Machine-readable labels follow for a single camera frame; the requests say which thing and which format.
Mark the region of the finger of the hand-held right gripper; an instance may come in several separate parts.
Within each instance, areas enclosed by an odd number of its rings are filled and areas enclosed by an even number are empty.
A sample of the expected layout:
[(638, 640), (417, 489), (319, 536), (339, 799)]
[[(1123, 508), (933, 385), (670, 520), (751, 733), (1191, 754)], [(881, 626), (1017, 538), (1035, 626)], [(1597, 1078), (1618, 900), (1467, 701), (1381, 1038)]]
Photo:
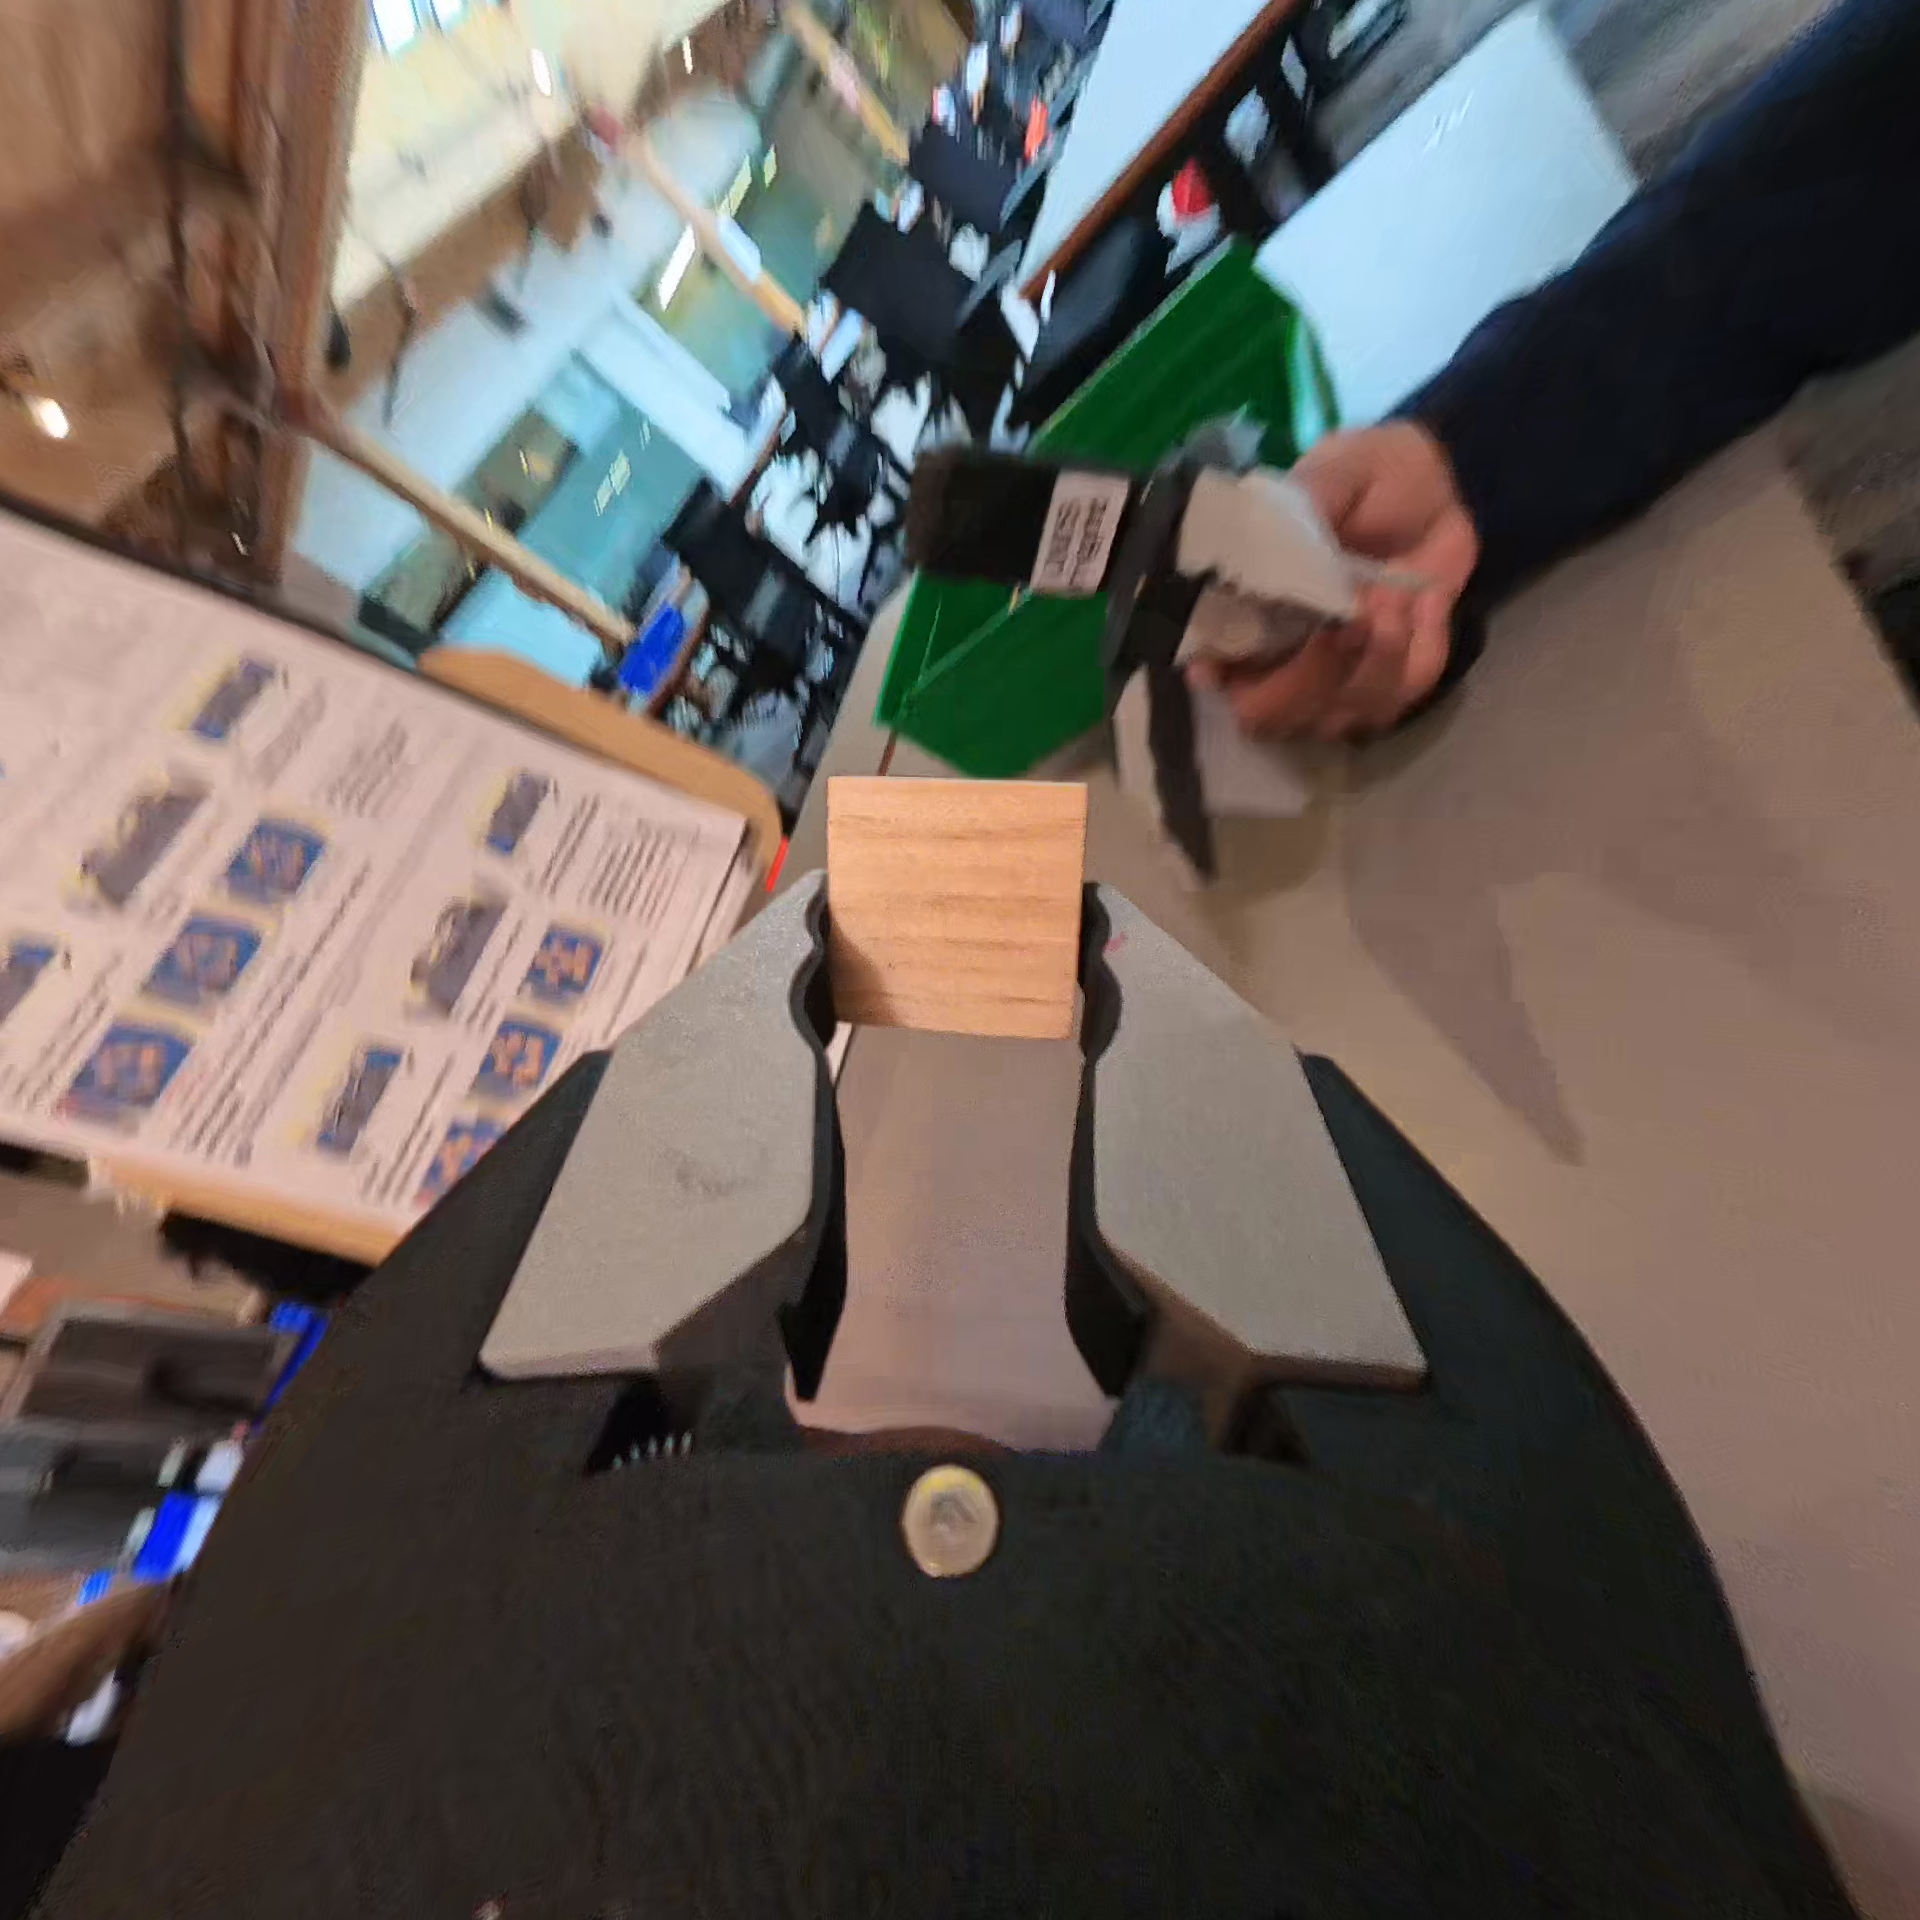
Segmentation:
[(1136, 671), (1113, 710), (1115, 784), (1185, 882), (1217, 877), (1229, 825), (1305, 814), (1309, 776), (1291, 749), (1240, 732), (1224, 688), (1182, 666)]

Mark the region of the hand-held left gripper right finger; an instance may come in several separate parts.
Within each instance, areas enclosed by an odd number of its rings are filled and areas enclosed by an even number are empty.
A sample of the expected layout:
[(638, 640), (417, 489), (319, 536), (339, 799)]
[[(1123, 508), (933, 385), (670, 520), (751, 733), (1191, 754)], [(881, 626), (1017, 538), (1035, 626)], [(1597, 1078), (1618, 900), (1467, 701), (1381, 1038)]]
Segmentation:
[(1096, 1386), (1423, 1385), (1301, 1052), (1102, 882), (1079, 989), (1067, 1330)]

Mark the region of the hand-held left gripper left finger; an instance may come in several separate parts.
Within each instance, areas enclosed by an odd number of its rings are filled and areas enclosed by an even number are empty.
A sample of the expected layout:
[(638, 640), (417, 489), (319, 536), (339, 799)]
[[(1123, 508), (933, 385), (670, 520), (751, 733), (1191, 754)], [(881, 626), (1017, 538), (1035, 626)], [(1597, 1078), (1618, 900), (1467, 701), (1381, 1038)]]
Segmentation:
[(774, 1359), (818, 1396), (847, 1296), (827, 925), (808, 871), (613, 1045), (482, 1341), (491, 1378)]

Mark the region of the green plastic bin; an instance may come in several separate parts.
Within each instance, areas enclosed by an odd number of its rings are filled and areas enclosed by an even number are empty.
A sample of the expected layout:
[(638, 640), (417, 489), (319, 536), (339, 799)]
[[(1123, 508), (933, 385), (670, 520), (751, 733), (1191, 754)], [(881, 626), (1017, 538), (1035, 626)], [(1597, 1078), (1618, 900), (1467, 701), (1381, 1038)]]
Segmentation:
[[(1288, 465), (1337, 425), (1307, 316), (1224, 242), (1031, 438), (1046, 456), (1144, 468), (1201, 425), (1259, 425)], [(1102, 719), (1106, 605), (921, 569), (879, 676), (872, 719), (966, 776), (1022, 776)]]

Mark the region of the wooden cube with blue stripe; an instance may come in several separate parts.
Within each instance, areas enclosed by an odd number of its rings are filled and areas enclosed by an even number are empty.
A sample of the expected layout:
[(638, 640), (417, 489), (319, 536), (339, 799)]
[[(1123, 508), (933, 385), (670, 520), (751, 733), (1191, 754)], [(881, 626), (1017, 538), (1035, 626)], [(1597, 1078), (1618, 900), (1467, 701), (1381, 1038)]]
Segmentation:
[(840, 1024), (1069, 1038), (1082, 784), (838, 775), (824, 802), (827, 967)]

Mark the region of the person's right forearm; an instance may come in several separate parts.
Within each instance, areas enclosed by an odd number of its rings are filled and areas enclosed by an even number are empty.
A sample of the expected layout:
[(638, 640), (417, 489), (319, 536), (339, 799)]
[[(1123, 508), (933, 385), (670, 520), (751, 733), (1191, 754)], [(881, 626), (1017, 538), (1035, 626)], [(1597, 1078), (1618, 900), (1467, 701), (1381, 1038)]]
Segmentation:
[(1403, 413), (1482, 608), (1918, 326), (1918, 4), (1838, 4)]

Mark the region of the person's right hand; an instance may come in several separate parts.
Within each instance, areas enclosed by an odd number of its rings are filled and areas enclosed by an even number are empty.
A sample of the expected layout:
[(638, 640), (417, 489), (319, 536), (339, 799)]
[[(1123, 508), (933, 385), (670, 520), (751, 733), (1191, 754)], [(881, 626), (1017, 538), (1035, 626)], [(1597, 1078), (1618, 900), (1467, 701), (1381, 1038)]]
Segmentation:
[(1450, 617), (1480, 552), (1439, 440), (1411, 421), (1334, 432), (1294, 465), (1330, 534), (1375, 565), (1353, 617), (1281, 662), (1185, 664), (1248, 736), (1355, 743), (1394, 728), (1448, 664)]

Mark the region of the blue storage crate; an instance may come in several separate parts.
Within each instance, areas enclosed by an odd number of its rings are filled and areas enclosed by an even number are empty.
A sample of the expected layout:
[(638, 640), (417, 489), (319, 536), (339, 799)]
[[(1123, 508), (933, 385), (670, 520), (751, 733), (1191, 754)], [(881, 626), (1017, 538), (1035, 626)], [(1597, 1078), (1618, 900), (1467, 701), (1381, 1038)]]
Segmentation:
[(614, 669), (614, 689), (638, 704), (657, 704), (677, 686), (696, 621), (674, 601), (646, 613)]

